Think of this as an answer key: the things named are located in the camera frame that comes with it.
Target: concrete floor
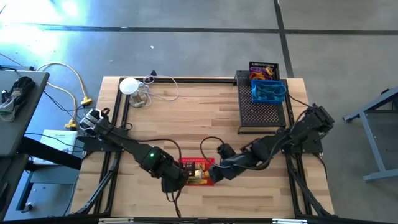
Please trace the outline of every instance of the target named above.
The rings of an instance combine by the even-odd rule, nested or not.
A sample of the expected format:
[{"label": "concrete floor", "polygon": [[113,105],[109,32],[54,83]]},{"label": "concrete floor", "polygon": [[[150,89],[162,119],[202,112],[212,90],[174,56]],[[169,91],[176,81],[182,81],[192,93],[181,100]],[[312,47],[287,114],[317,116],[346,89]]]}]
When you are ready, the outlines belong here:
[{"label": "concrete floor", "polygon": [[[280,7],[286,29],[398,29],[395,0],[280,0]],[[272,0],[20,0],[7,5],[0,22],[278,28]],[[323,140],[335,213],[346,218],[397,223],[398,178],[363,182],[362,175],[377,171],[371,148],[360,121],[345,124],[340,118],[398,84],[398,36],[289,34],[287,46],[294,77],[305,79],[310,101],[323,105],[336,120],[335,128]],[[279,63],[281,76],[287,76],[279,34],[42,31],[13,25],[0,29],[0,49],[24,65],[71,65],[95,101],[105,75],[146,75],[156,70],[159,75],[233,76],[235,70],[247,69],[248,61],[253,60]],[[4,58],[0,58],[0,64],[11,65]],[[77,99],[82,98],[71,71],[56,66],[48,71],[52,83],[70,90]],[[66,109],[73,108],[66,94],[50,87],[46,91]],[[63,129],[68,120],[66,113],[42,97],[28,131]],[[35,210],[15,212],[14,199],[7,220],[64,213],[72,185],[35,184],[34,189],[29,201],[35,204]]]}]

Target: black table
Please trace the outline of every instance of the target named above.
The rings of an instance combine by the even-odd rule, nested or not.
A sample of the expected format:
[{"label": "black table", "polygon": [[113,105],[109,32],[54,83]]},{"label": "black table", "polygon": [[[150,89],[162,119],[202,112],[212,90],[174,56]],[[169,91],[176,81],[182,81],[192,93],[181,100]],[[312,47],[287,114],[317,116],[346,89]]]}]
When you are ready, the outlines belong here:
[{"label": "black table", "polygon": [[[2,207],[0,221],[4,219],[23,171],[34,171],[39,168],[39,166],[28,162],[29,155],[77,170],[80,170],[81,167],[81,158],[24,136],[49,79],[49,74],[32,71],[0,71],[0,90],[9,91],[15,80],[23,76],[28,76],[35,82],[35,87],[26,99],[27,103],[13,122],[5,122],[0,119],[0,189],[7,186],[5,193],[0,198]],[[29,178],[17,210],[22,210],[25,207],[31,188],[32,183]]]}]

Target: wooden tabletop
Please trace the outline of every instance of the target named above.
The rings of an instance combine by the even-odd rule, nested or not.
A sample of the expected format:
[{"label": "wooden tabletop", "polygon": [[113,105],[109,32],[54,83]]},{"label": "wooden tabletop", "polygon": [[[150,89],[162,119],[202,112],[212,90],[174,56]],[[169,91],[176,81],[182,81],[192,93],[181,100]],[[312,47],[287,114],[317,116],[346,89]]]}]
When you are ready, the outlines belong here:
[{"label": "wooden tabletop", "polygon": [[[104,77],[97,108],[113,109],[120,77]],[[287,79],[290,94],[308,103],[304,80]],[[154,83],[153,93],[173,98],[174,83]],[[152,97],[148,108],[130,107],[127,121],[133,125],[129,132],[136,139],[171,138],[182,148],[183,157],[201,157],[199,143],[207,136],[218,136],[236,151],[261,135],[237,135],[239,126],[237,87],[226,83],[181,83],[180,96],[175,101]],[[124,96],[118,114],[121,122]],[[295,118],[305,109],[292,101]],[[178,158],[171,142],[153,142]],[[219,160],[216,148],[220,143],[204,143],[208,157]],[[103,152],[92,153],[83,161],[71,212],[77,211],[88,200],[100,179]],[[307,184],[319,202],[333,213],[325,171],[313,155],[303,155]],[[102,210],[108,189],[105,190]],[[300,207],[303,198],[298,191]],[[213,187],[186,186],[178,200],[183,217],[269,218],[293,217],[292,198],[284,156],[278,154],[266,170],[247,170],[233,180],[222,180]],[[112,216],[176,217],[174,205],[162,193],[160,180],[150,177],[139,168],[131,154],[124,152],[118,172]]]}]

